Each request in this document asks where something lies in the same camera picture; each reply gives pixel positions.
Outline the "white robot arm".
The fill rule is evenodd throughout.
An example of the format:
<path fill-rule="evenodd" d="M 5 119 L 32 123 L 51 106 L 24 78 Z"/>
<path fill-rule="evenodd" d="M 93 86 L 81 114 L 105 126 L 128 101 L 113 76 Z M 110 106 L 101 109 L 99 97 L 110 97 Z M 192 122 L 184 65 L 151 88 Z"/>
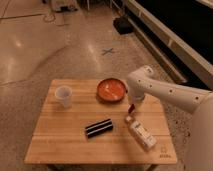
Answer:
<path fill-rule="evenodd" d="M 213 91 L 162 82 L 145 65 L 126 77 L 130 104 L 150 94 L 192 114 L 185 171 L 213 171 Z"/>

